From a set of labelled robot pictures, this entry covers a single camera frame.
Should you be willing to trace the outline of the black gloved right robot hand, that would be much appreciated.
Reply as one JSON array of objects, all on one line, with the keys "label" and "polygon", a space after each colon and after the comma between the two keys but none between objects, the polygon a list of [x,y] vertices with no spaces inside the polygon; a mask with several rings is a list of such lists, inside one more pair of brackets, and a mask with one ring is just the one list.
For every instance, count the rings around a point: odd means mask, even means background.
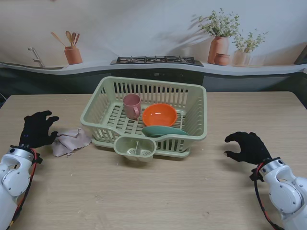
[{"label": "black gloved right robot hand", "polygon": [[226,143],[235,141],[240,146],[240,152],[225,151],[225,155],[237,162],[247,162],[259,165],[266,159],[272,159],[262,140],[253,132],[236,132],[227,136]]}]

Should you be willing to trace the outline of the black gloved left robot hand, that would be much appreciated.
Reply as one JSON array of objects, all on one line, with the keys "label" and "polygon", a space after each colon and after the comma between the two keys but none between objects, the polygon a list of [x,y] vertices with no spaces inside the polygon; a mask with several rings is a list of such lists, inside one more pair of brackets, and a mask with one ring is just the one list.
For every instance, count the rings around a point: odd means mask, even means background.
[{"label": "black gloved left robot hand", "polygon": [[52,112],[42,111],[24,118],[24,128],[20,136],[19,147],[36,149],[51,145],[58,132],[49,135],[49,129],[54,122],[59,120],[58,116],[51,116]]}]

